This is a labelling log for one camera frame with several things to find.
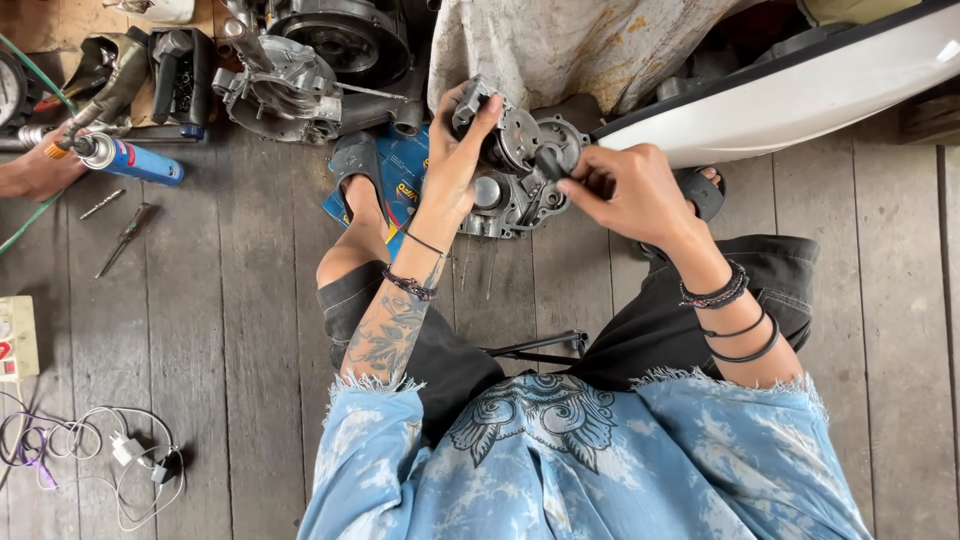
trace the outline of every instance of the hand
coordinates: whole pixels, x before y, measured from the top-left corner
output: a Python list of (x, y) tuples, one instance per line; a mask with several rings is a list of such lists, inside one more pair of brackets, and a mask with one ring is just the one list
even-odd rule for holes
[(73, 184), (88, 170), (73, 152), (59, 160), (43, 154), (48, 146), (63, 137), (63, 131), (69, 122), (68, 119), (60, 124), (60, 127), (44, 135), (37, 146), (11, 163), (16, 167), (15, 170), (21, 171), (15, 182), (18, 184), (17, 190), (24, 197), (37, 202), (46, 201), (61, 189)]
[(706, 224), (688, 209), (666, 156), (652, 144), (623, 151), (589, 146), (557, 188), (600, 225), (669, 255)]
[(440, 100), (437, 115), (430, 124), (430, 162), (423, 186), (418, 214), (449, 216), (459, 226), (473, 208), (473, 172), (483, 142), (500, 117), (503, 99), (494, 95), (477, 112), (461, 142), (451, 127), (453, 112), (463, 100), (463, 83), (448, 90)]

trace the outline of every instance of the gauge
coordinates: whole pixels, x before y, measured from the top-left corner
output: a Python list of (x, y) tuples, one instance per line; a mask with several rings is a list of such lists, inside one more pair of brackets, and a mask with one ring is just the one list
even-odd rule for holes
[(27, 78), (20, 62), (0, 51), (0, 128), (23, 124), (21, 114), (27, 100)]

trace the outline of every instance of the black bracelet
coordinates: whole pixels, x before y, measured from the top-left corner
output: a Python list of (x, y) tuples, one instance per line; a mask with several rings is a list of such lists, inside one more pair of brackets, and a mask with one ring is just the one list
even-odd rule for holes
[(730, 263), (733, 275), (730, 277), (730, 281), (718, 291), (709, 294), (693, 294), (686, 290), (684, 281), (680, 280), (680, 294), (684, 297), (684, 301), (680, 302), (680, 305), (698, 307), (699, 309), (719, 309), (729, 306), (734, 300), (740, 298), (743, 292), (747, 290), (750, 277), (747, 276), (747, 271), (743, 269), (743, 266), (729, 258), (727, 262)]
[(707, 349), (710, 351), (710, 354), (713, 355), (713, 357), (718, 360), (723, 360), (725, 362), (730, 362), (735, 364), (742, 364), (744, 362), (756, 360), (757, 358), (760, 358), (761, 356), (766, 355), (767, 353), (770, 352), (771, 349), (774, 348), (774, 345), (777, 344), (777, 340), (780, 338), (780, 323), (778, 323), (777, 319), (774, 318), (774, 316), (771, 315), (770, 313), (767, 313), (767, 316), (770, 317), (770, 320), (774, 322), (774, 332), (770, 335), (770, 341), (767, 341), (767, 344), (764, 345), (763, 349), (760, 349), (758, 353), (756, 353), (755, 355), (744, 356), (742, 358), (731, 358), (729, 356), (718, 355), (716, 351), (714, 351), (713, 349), (710, 348), (709, 345), (707, 345)]
[(409, 222), (409, 221), (407, 222), (406, 228), (403, 229), (403, 233), (406, 234), (407, 236), (410, 236), (410, 237), (413, 238), (414, 240), (416, 240), (417, 243), (418, 243), (419, 245), (423, 246), (424, 248), (427, 248), (427, 249), (429, 249), (429, 250), (432, 250), (432, 251), (437, 252), (437, 254), (439, 254), (441, 258), (449, 258), (449, 257), (450, 257), (450, 252), (448, 252), (448, 251), (447, 251), (447, 252), (440, 251), (440, 250), (438, 250), (437, 248), (431, 246), (430, 244), (424, 242), (423, 240), (420, 240), (420, 239), (417, 238), (416, 236), (413, 236), (412, 234), (410, 234), (410, 222)]
[(751, 331), (751, 330), (753, 330), (754, 328), (760, 326), (760, 323), (763, 322), (763, 318), (766, 317), (766, 316), (767, 316), (766, 310), (765, 310), (765, 309), (761, 309), (761, 310), (760, 310), (760, 318), (759, 318), (759, 319), (756, 319), (756, 322), (755, 322), (755, 323), (753, 323), (752, 325), (750, 325), (750, 327), (749, 327), (748, 329), (746, 329), (746, 330), (735, 331), (734, 333), (717, 333), (717, 332), (712, 331), (712, 330), (704, 330), (703, 328), (700, 328), (700, 330), (703, 330), (703, 331), (704, 331), (704, 335), (705, 335), (706, 337), (735, 337), (735, 336), (738, 336), (738, 335), (747, 333), (748, 331)]
[(413, 278), (399, 278), (390, 269), (383, 271), (383, 279), (409, 292), (424, 302), (437, 300), (437, 289), (428, 289)]

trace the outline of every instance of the mandala print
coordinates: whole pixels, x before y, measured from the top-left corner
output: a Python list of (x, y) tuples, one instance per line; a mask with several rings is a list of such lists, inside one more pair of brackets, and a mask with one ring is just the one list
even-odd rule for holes
[(616, 427), (612, 404), (612, 392), (577, 379), (553, 374), (518, 377), (474, 400), (448, 435), (454, 448), (470, 452), (474, 467), (480, 466), (494, 442), (526, 432), (596, 473), (597, 452), (610, 447)]

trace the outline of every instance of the light blue shirt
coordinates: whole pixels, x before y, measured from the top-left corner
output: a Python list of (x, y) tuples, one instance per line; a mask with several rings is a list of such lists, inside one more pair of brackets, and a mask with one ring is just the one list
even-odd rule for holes
[(809, 379), (661, 373), (621, 393), (521, 375), (436, 450), (416, 389), (336, 385), (299, 540), (870, 537)]

